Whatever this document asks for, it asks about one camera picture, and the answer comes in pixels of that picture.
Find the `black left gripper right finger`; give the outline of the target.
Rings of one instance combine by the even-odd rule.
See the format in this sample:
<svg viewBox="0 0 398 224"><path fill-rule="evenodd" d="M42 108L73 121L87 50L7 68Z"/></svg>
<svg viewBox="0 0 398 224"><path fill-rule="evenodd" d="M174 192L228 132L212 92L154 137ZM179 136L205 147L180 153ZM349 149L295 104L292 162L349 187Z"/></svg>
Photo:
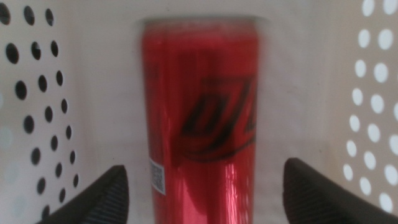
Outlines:
<svg viewBox="0 0 398 224"><path fill-rule="evenodd" d="M284 164L283 206L294 224L397 224L397 217L340 187L304 161Z"/></svg>

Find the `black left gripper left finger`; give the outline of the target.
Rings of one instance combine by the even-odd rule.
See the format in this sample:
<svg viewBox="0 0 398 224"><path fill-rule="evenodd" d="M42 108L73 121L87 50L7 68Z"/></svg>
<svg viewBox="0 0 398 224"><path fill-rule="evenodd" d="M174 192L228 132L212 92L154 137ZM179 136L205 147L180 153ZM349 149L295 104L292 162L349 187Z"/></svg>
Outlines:
<svg viewBox="0 0 398 224"><path fill-rule="evenodd" d="M126 224L129 186L124 166L108 169L100 178L40 224Z"/></svg>

